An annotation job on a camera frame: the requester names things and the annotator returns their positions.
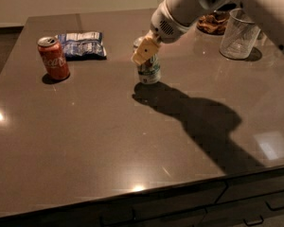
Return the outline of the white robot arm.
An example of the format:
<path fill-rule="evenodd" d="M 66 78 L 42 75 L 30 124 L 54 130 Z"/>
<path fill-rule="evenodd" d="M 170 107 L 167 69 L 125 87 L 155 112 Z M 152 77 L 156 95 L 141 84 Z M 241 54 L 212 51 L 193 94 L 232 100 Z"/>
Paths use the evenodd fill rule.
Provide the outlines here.
<path fill-rule="evenodd" d="M 188 32 L 199 17 L 231 1 L 247 15 L 284 54 L 284 0 L 164 0 L 151 17 L 150 31 L 132 56 L 140 65 Z"/>

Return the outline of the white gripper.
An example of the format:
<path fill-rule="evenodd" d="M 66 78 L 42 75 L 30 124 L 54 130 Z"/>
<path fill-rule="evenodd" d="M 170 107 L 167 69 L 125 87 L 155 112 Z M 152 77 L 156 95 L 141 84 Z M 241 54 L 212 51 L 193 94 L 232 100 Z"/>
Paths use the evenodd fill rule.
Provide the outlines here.
<path fill-rule="evenodd" d="M 151 17 L 151 37 L 143 38 L 133 52 L 132 61 L 143 64 L 159 51 L 159 43 L 176 42 L 201 16 L 218 9 L 226 1 L 164 0 Z"/>

